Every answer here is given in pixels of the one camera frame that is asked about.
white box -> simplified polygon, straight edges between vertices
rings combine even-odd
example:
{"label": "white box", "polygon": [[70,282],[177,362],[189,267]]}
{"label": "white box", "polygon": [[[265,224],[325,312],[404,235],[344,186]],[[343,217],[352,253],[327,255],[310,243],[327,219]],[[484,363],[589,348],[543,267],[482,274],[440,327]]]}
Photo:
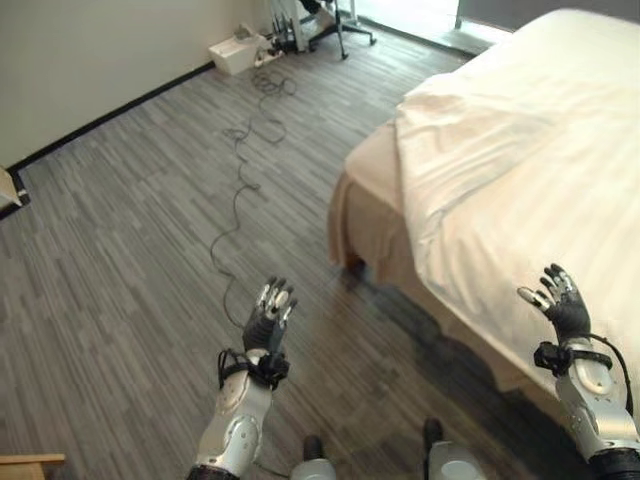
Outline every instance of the white box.
{"label": "white box", "polygon": [[247,43],[239,43],[230,38],[222,43],[209,47],[211,59],[216,67],[229,75],[235,75],[253,67],[258,51],[260,37]]}

floor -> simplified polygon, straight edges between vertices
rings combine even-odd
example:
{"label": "floor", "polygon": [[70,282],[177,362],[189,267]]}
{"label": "floor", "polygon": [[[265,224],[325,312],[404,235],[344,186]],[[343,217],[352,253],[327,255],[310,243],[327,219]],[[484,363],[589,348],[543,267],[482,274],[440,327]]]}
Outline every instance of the floor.
{"label": "floor", "polygon": [[[315,432],[340,478],[421,478],[420,428],[437,416],[490,478],[589,478],[571,439],[496,392],[427,313],[327,261],[345,156],[405,92],[463,63],[379,39],[347,36],[346,62],[327,39],[271,65],[298,84],[269,103],[288,136],[245,151],[262,189],[242,197],[242,230],[220,246],[239,278],[230,309],[246,316],[272,273],[300,299],[262,462],[291,468]],[[208,246],[232,222],[237,163],[222,132],[255,113],[250,78],[201,74],[22,172],[32,203],[0,222],[0,452],[65,453],[56,479],[184,478],[213,412],[215,356],[241,345]]]}

cable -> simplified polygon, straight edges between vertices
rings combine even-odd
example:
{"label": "cable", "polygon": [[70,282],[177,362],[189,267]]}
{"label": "cable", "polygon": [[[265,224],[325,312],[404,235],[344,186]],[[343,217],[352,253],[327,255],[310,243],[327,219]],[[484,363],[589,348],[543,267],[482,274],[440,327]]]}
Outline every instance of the cable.
{"label": "cable", "polygon": [[[277,145],[287,137],[287,128],[285,124],[281,120],[278,120],[269,110],[267,110],[267,108],[265,107],[265,102],[267,101],[267,99],[279,97],[283,94],[293,96],[295,95],[298,88],[298,85],[292,78],[282,74],[276,74],[274,72],[265,72],[261,69],[256,69],[253,77],[251,78],[251,83],[259,92],[262,93],[262,97],[258,101],[258,115],[249,117],[247,128],[244,130],[241,128],[228,128],[223,131],[225,136],[233,140],[233,152],[235,153],[239,161],[238,169],[236,170],[236,177],[240,181],[240,187],[233,194],[233,200],[231,201],[233,211],[233,227],[220,233],[211,241],[211,244],[209,245],[209,256],[211,257],[211,263],[213,264],[213,267],[220,275],[227,278],[227,286],[222,296],[222,308],[224,309],[224,314],[229,322],[231,322],[232,325],[239,329],[243,329],[244,327],[238,320],[233,317],[233,315],[231,315],[231,312],[229,311],[229,307],[227,305],[229,292],[236,282],[237,277],[220,262],[219,258],[216,256],[215,249],[220,240],[233,233],[238,232],[242,228],[240,216],[238,214],[238,199],[242,192],[244,192],[245,190],[257,192],[261,188],[261,185],[259,183],[252,183],[244,178],[242,174],[242,168],[249,163],[249,159],[242,155],[240,147],[247,142],[251,134],[254,134],[261,140],[271,145]],[[258,116],[261,117],[265,123],[279,129],[281,133],[276,137],[269,137],[268,135],[257,130],[254,126],[254,122],[255,118]]]}
{"label": "cable", "polygon": [[604,343],[607,347],[613,350],[613,353],[615,353],[616,357],[618,357],[620,367],[622,367],[622,374],[624,375],[624,383],[627,387],[627,404],[625,408],[627,409],[627,412],[629,412],[629,415],[633,417],[633,393],[631,392],[631,379],[629,378],[629,371],[627,370],[627,364],[624,362],[622,353],[620,353],[620,350],[618,350],[616,346],[605,337],[600,337],[599,335],[596,335],[594,333],[583,333],[580,336],[585,338],[593,338],[594,340],[598,340],[599,342]]}

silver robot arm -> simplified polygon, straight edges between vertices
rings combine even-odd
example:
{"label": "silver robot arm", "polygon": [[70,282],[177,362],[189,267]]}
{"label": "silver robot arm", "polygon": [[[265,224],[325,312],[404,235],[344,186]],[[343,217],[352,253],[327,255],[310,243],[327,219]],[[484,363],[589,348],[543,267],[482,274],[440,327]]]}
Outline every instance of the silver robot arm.
{"label": "silver robot arm", "polygon": [[618,385],[609,372],[611,359],[595,352],[589,340],[606,342],[591,333],[589,313],[578,288],[556,264],[544,272],[548,278],[540,281],[551,298],[541,290],[518,289],[524,300],[551,321],[558,336],[559,345],[540,344],[535,363],[557,378],[556,391],[569,414],[578,449],[597,478],[640,479],[640,434],[633,419],[628,377],[625,408],[616,397]]}
{"label": "silver robot arm", "polygon": [[[242,336],[244,353],[218,358],[220,393],[188,480],[240,478],[257,459],[272,391],[288,373],[281,342],[296,300],[285,280],[269,279]],[[227,365],[232,358],[235,362]]]}
{"label": "silver robot arm", "polygon": [[[573,356],[594,352],[587,339],[570,340],[565,348]],[[587,358],[575,358],[556,381],[578,449],[587,461],[612,449],[640,452],[640,434],[631,414],[619,404],[617,388],[607,365]]]}
{"label": "silver robot arm", "polygon": [[[251,350],[254,364],[266,350]],[[271,407],[271,387],[251,378],[248,370],[232,374],[216,400],[213,419],[205,430],[196,465],[240,477],[260,453],[262,423]]]}

chair leg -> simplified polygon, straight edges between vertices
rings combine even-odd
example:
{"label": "chair leg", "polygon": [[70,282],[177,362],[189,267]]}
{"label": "chair leg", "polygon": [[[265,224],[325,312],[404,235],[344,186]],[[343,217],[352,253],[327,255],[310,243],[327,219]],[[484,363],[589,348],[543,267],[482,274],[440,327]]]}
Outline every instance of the chair leg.
{"label": "chair leg", "polygon": [[340,52],[342,53],[342,59],[346,60],[349,58],[349,54],[344,51],[344,42],[342,40],[342,28],[343,25],[341,23],[338,24],[338,40],[340,41]]}
{"label": "chair leg", "polygon": [[377,42],[377,40],[373,38],[373,32],[370,32],[360,27],[356,27],[355,25],[344,23],[342,24],[342,30],[344,30],[345,32],[353,32],[353,33],[361,33],[362,35],[369,35],[369,44],[371,45],[375,45],[375,43]]}

